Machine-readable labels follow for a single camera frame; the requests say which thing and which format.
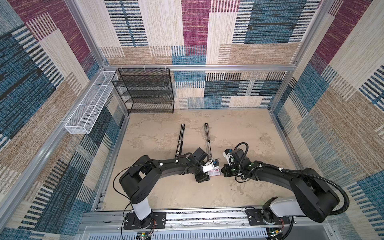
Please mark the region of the red staples box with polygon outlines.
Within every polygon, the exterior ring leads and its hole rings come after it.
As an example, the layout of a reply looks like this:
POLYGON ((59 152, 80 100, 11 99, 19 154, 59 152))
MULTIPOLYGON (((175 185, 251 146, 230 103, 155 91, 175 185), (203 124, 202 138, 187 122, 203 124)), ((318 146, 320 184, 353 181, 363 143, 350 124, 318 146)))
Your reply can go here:
POLYGON ((210 177, 220 176, 221 175, 221 171, 220 171, 219 168, 217 168, 217 169, 209 170, 208 174, 209 174, 210 177))

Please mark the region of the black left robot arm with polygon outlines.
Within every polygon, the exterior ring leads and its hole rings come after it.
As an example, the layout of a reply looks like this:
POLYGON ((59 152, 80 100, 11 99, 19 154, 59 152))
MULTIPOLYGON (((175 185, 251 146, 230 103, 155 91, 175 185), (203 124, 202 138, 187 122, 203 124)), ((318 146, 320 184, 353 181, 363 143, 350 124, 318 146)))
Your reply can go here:
POLYGON ((213 161, 205 163, 207 157, 205 151, 197 148, 194 153, 186 153, 168 160, 154 160, 144 155, 129 167, 120 177, 119 183, 127 194, 138 220, 151 219, 152 209, 148 196, 159 179, 192 174, 198 183, 208 181, 209 171, 216 166, 213 161))

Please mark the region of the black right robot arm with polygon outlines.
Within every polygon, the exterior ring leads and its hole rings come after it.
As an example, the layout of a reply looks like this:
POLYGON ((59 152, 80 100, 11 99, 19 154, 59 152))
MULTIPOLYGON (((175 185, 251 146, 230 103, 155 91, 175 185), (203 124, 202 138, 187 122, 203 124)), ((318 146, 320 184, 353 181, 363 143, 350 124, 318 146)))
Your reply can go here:
POLYGON ((267 182, 293 192, 292 197, 273 197, 263 205, 262 214, 267 223, 288 216, 307 217, 322 223, 328 216, 341 214, 349 207, 345 195, 344 205, 336 208, 340 199, 333 189, 341 191, 342 188, 313 169, 289 170, 260 161, 251 162, 242 149, 226 149, 223 156, 227 160, 222 168, 225 177, 239 177, 242 182, 267 182))

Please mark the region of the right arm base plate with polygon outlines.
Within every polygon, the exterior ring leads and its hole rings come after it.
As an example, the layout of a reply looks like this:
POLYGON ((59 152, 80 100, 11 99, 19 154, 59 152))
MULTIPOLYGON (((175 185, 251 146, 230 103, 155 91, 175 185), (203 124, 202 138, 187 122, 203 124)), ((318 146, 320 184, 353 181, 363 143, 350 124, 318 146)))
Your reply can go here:
POLYGON ((281 225, 286 226, 291 223, 289 217, 277 217, 271 211, 257 209, 254 207, 245 208, 249 224, 251 226, 281 225))

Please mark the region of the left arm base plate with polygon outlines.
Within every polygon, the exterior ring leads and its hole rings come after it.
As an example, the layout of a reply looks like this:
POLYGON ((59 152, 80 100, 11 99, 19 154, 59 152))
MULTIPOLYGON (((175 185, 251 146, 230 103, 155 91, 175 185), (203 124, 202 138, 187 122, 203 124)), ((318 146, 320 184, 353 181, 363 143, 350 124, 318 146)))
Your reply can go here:
POLYGON ((164 229, 166 226, 166 212, 152 212, 143 220, 139 220, 135 213, 127 213, 123 224, 124 230, 164 229))

